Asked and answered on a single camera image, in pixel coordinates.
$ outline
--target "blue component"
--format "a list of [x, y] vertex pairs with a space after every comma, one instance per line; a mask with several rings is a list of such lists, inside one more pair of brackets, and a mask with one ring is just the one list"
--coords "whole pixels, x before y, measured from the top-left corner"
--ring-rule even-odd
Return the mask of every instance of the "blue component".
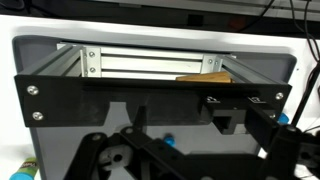
[[163, 139], [163, 141], [167, 144], [169, 144], [171, 147], [174, 147], [176, 145], [176, 141], [172, 136], [167, 136]]
[[33, 177], [28, 173], [18, 172], [13, 174], [10, 180], [33, 180]]
[[280, 117], [278, 119], [278, 122], [280, 124], [288, 124], [289, 123], [289, 118], [288, 118], [288, 116], [286, 114], [281, 113], [281, 115], [280, 115]]

